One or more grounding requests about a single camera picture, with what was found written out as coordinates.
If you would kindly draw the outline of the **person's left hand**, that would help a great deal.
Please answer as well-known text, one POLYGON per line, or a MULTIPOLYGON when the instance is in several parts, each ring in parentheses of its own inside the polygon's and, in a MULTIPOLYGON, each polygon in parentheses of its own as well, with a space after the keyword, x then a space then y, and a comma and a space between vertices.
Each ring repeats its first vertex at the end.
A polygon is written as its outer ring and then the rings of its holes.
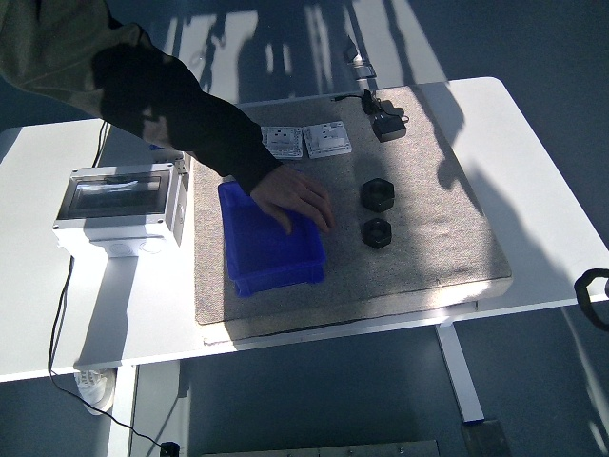
POLYGON ((271 171, 254 187, 250 196, 265 214, 279 223, 287 235, 292 232, 287 210, 313 221, 322 232, 329 232, 335 227, 330 196, 325 187, 287 166, 271 171))

